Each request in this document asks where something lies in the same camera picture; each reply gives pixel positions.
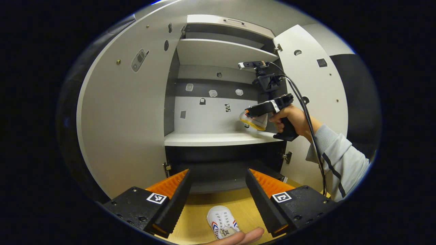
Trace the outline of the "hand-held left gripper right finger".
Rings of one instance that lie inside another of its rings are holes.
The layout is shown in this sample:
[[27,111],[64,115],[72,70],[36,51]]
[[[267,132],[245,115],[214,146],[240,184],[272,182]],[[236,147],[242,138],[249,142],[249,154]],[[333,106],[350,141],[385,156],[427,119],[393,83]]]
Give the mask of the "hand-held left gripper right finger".
[[338,206],[307,185],[293,187],[254,169],[246,170],[245,182],[268,233],[274,238],[303,230]]

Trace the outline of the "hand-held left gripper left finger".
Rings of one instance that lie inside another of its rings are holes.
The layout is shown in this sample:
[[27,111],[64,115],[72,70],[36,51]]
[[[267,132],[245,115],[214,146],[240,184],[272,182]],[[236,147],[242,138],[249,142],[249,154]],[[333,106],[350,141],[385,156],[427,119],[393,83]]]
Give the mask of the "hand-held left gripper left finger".
[[145,189],[130,187],[102,207],[137,229],[168,238],[184,209],[191,185],[191,170],[185,169]]

